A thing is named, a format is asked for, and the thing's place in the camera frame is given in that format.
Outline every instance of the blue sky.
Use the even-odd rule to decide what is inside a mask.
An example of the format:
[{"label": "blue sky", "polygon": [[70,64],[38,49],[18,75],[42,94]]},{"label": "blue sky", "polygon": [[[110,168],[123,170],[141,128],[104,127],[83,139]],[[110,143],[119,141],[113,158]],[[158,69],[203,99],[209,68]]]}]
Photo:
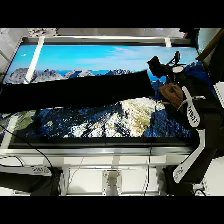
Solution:
[{"label": "blue sky", "polygon": [[[36,45],[20,46],[8,73],[17,68],[29,68]],[[188,47],[157,46],[102,46],[102,45],[44,45],[36,70],[112,70],[148,69],[149,61],[158,56],[161,63],[170,61],[176,51],[181,53],[180,63],[196,62],[197,51]]]}]

